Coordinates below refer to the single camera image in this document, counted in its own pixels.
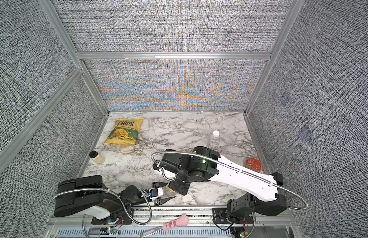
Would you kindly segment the clear bottle red label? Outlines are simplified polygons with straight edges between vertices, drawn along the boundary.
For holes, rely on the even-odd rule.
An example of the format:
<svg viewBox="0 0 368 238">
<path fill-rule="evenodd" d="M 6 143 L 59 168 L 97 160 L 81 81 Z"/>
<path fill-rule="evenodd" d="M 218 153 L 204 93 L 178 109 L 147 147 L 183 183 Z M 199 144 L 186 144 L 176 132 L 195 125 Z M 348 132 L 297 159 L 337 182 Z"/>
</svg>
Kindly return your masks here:
<svg viewBox="0 0 368 238">
<path fill-rule="evenodd" d="M 163 198 L 174 198 L 177 196 L 177 193 L 173 191 L 171 188 L 169 188 L 169 185 L 166 184 L 163 187 Z"/>
</svg>

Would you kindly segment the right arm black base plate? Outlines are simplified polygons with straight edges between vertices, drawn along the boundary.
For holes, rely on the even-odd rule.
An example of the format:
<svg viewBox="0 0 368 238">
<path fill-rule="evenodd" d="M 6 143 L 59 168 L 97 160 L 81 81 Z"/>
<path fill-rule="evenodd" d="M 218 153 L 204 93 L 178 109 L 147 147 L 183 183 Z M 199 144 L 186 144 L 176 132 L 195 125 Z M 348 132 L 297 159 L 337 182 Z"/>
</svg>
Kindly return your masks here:
<svg viewBox="0 0 368 238">
<path fill-rule="evenodd" d="M 212 221 L 215 226 L 225 230 L 230 228 L 232 225 L 253 225 L 254 215 L 252 213 L 245 217 L 233 217 L 228 214 L 226 207 L 215 207 L 212 208 Z"/>
</svg>

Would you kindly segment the clear bottle purple label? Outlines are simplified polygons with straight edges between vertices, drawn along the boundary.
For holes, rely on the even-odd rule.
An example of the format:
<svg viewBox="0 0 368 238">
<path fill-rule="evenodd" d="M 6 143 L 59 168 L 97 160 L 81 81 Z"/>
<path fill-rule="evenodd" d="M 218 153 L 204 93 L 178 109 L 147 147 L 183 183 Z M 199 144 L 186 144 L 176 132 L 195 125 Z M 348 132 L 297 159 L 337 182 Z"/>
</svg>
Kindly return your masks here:
<svg viewBox="0 0 368 238">
<path fill-rule="evenodd" d="M 210 137 L 210 142 L 209 142 L 209 148 L 210 149 L 217 149 L 220 143 L 220 136 L 219 137 L 214 137 L 213 133 Z"/>
</svg>

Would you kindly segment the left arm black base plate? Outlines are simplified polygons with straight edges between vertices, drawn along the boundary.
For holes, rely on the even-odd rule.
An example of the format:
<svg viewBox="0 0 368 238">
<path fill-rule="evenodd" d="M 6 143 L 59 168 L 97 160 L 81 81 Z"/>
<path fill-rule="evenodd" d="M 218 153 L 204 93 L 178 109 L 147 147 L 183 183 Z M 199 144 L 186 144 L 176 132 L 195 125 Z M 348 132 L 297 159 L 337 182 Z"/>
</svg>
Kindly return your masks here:
<svg viewBox="0 0 368 238">
<path fill-rule="evenodd" d="M 123 224 L 123 225 L 130 225 L 132 223 L 131 219 L 126 214 L 121 215 L 111 215 L 107 218 L 104 218 L 102 220 L 99 220 L 95 217 L 92 218 L 91 224 L 92 225 L 117 225 L 117 224 Z"/>
</svg>

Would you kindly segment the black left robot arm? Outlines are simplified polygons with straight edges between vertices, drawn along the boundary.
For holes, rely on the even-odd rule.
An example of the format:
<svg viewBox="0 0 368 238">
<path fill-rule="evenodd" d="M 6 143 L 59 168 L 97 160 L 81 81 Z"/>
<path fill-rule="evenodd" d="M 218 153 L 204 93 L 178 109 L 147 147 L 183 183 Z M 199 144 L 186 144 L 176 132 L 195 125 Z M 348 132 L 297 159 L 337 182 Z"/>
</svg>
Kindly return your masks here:
<svg viewBox="0 0 368 238">
<path fill-rule="evenodd" d="M 130 185 L 115 193 L 105 186 L 100 175 L 63 181 L 58 184 L 57 193 L 55 217 L 86 214 L 98 222 L 132 214 L 131 207 L 136 205 L 153 202 L 159 206 L 177 196 L 164 182 L 154 182 L 146 190 Z"/>
</svg>

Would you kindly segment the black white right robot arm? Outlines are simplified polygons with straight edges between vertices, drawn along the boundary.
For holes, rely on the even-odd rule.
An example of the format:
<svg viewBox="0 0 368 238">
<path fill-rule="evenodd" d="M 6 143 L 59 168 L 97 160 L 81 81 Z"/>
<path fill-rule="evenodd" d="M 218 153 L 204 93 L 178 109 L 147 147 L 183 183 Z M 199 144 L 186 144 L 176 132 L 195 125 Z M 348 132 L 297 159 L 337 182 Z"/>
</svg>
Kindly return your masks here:
<svg viewBox="0 0 368 238">
<path fill-rule="evenodd" d="M 174 192 L 186 195 L 194 182 L 215 181 L 225 183 L 246 192 L 227 204 L 227 216 L 237 220 L 255 212 L 265 216 L 277 216 L 287 207 L 286 197 L 276 186 L 283 184 L 280 173 L 264 175 L 242 167 L 215 150 L 197 146 L 192 153 L 179 153 L 167 149 L 161 160 L 153 162 L 153 169 L 169 181 Z"/>
</svg>

